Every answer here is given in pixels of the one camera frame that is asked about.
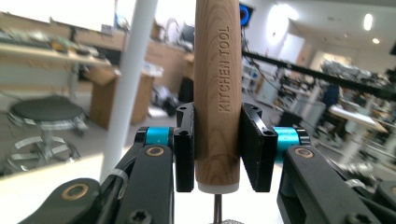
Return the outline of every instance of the computer monitor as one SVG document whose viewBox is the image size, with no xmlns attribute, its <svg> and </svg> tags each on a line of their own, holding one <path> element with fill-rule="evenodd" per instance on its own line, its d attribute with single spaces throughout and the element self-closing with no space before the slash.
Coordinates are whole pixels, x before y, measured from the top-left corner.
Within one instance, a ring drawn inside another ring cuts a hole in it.
<svg viewBox="0 0 396 224">
<path fill-rule="evenodd" d="M 178 43 L 184 48 L 193 50 L 195 38 L 195 27 L 193 24 L 184 22 L 178 36 Z"/>
</svg>

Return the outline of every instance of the white pole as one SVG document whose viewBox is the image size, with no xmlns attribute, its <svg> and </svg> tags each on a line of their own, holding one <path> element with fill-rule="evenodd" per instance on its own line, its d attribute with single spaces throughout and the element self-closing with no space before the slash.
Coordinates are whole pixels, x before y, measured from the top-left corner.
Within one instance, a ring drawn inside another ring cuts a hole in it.
<svg viewBox="0 0 396 224">
<path fill-rule="evenodd" d="M 100 182 L 106 179 L 108 172 L 122 156 L 157 2 L 158 0 L 137 0 L 134 7 L 127 49 L 121 59 L 122 75 L 111 110 Z"/>
</svg>

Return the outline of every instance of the office chair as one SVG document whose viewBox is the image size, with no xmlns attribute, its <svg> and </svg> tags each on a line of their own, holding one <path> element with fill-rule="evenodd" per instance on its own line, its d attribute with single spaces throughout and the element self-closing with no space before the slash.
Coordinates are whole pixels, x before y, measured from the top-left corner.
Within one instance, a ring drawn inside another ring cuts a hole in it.
<svg viewBox="0 0 396 224">
<path fill-rule="evenodd" d="M 19 126 L 36 126 L 41 136 L 23 139 L 7 154 L 11 173 L 28 171 L 56 161 L 74 161 L 80 158 L 75 146 L 52 131 L 85 130 L 83 109 L 62 96 L 30 99 L 12 105 L 8 119 Z"/>
</svg>

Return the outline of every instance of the wooden handle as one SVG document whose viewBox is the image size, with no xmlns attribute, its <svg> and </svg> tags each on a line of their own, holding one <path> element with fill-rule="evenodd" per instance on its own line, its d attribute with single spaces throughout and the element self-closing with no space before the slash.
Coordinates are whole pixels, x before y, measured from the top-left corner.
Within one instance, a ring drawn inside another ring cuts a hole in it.
<svg viewBox="0 0 396 224">
<path fill-rule="evenodd" d="M 196 2 L 194 54 L 198 188 L 214 194 L 234 192 L 239 183 L 242 92 L 239 1 Z"/>
</svg>

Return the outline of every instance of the metal pin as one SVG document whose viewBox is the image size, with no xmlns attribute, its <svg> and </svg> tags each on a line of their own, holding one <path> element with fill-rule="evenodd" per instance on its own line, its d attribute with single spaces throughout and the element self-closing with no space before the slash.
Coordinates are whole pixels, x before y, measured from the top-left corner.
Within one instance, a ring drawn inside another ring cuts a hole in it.
<svg viewBox="0 0 396 224">
<path fill-rule="evenodd" d="M 215 194 L 215 218 L 213 223 L 221 223 L 221 194 Z"/>
</svg>

